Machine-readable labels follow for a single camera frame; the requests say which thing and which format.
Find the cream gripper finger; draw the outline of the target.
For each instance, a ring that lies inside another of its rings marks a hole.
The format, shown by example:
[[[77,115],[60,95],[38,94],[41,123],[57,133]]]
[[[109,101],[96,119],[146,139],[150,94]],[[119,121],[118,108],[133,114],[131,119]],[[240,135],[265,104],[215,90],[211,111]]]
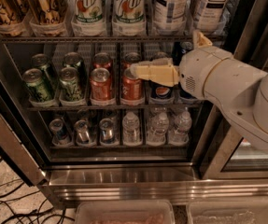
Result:
[[[202,32],[199,30],[194,30],[192,33],[192,42],[195,49],[210,47],[213,45],[212,41],[208,39]]]
[[[133,63],[130,66],[131,73],[139,78],[152,78],[160,75],[171,75],[173,63],[170,58],[161,58],[153,61]]]

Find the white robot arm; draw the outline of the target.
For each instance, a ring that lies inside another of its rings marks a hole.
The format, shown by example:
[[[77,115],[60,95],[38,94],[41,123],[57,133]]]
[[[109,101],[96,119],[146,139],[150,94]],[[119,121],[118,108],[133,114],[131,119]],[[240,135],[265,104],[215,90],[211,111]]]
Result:
[[[178,66],[162,58],[134,63],[131,73],[167,87],[179,84],[193,97],[211,102],[254,148],[268,154],[268,73],[236,60],[198,30],[192,41],[193,50]]]

